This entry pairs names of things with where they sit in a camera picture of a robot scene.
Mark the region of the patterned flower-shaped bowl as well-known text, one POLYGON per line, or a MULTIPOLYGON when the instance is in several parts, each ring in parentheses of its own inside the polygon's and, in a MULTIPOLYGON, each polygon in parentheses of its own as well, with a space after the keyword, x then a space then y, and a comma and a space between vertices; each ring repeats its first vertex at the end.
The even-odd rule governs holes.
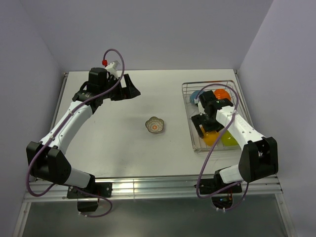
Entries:
POLYGON ((152 134, 161 133, 164 130, 164 120, 153 116, 145 122, 145 127, 152 134))

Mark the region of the yellow orange bowl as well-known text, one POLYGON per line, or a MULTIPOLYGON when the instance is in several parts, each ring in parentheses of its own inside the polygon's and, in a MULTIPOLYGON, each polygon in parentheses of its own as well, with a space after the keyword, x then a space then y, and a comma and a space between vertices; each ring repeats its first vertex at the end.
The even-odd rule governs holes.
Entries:
POLYGON ((213 144, 216 142, 217 138, 219 137, 219 132, 217 131, 211 131, 206 132, 202 126, 200 126, 201 131, 203 133, 203 141, 208 146, 213 146, 213 144))

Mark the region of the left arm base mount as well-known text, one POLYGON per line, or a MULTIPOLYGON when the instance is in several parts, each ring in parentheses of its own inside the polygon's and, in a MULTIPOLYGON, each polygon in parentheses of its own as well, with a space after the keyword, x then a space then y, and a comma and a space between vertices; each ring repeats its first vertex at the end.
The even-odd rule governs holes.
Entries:
POLYGON ((69 187, 67 199, 77 199, 77 210, 81 215, 89 218, 102 217, 109 214, 113 208, 109 198, 112 195, 113 184, 111 182, 97 182, 89 188, 69 187), (93 214, 100 207, 100 202, 105 201, 109 204, 109 209, 103 214, 93 214))

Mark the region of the white bowl orange outside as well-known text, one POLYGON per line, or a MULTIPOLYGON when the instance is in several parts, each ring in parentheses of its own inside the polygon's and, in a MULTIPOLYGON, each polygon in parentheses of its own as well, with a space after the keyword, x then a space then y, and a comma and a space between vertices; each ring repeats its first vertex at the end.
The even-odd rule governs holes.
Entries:
POLYGON ((218 100, 228 99, 229 101, 231 101, 231 96, 229 92, 224 89, 216 89, 214 91, 214 95, 218 100))

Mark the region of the blue ceramic bowl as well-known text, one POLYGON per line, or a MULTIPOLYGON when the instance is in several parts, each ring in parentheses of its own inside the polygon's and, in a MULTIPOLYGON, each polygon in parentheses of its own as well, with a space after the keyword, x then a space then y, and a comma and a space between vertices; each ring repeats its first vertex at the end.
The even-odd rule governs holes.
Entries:
POLYGON ((189 101, 192 105, 197 106, 198 102, 199 102, 199 96, 203 93, 203 91, 194 91, 190 97, 189 97, 189 101))

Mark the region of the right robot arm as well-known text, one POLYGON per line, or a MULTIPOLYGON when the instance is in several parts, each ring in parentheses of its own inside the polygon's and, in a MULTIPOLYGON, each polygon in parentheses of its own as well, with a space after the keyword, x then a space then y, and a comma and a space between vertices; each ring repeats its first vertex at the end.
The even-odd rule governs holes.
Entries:
POLYGON ((219 170, 214 188, 225 192, 231 183, 253 181, 278 172, 277 142, 256 131, 228 98, 218 99, 213 91, 201 91, 195 99, 199 114, 191 118, 200 138, 207 134, 229 132, 241 148, 237 165, 219 170))

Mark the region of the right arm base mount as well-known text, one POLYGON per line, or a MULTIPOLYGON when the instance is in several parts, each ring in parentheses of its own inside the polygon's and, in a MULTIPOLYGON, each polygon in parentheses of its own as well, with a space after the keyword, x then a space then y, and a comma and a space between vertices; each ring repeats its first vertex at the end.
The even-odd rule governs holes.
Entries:
POLYGON ((216 178, 207 178, 200 180, 197 193, 200 198, 213 194, 211 200, 215 208, 226 210, 233 206, 233 194, 241 194, 242 187, 240 183, 233 186, 232 183, 225 184, 216 178))

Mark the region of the lime green bowl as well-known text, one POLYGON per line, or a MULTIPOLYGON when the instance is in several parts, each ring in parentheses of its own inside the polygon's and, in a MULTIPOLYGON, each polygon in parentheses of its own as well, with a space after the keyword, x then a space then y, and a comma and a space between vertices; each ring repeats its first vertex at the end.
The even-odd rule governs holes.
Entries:
POLYGON ((238 142, 236 139, 231 135, 229 131, 226 131, 222 137, 221 142, 224 146, 238 146, 238 142))

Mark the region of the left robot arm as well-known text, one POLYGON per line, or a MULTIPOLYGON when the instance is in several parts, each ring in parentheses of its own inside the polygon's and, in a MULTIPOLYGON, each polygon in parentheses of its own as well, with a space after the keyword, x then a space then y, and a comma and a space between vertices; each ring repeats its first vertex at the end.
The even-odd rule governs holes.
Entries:
POLYGON ((26 147, 28 175, 53 184, 75 186, 84 197, 96 192, 95 177, 71 166, 65 154, 82 125, 103 104, 103 101, 121 101, 140 96, 129 74, 117 75, 115 69, 92 68, 78 92, 72 98, 67 112, 55 127, 39 142, 26 147))

